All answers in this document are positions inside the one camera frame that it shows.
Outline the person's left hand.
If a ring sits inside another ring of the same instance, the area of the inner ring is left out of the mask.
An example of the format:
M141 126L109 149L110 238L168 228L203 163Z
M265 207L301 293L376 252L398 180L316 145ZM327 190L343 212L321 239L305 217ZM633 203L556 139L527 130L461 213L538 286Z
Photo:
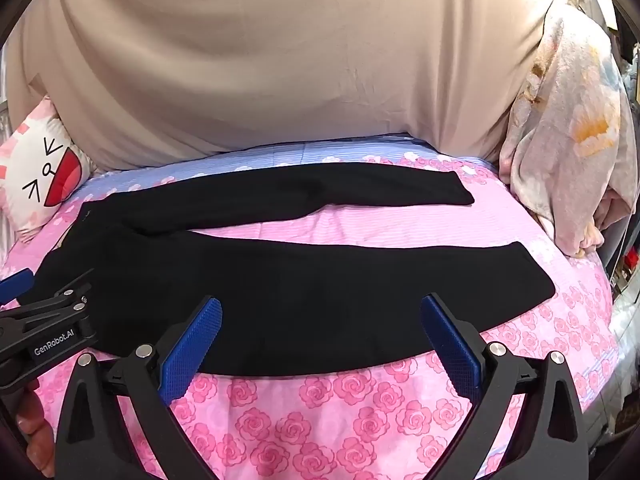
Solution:
M46 478L53 478L54 435L51 425L44 418L43 406L36 393L39 386L39 380L35 379L25 387L15 421L27 438L26 455L29 460Z

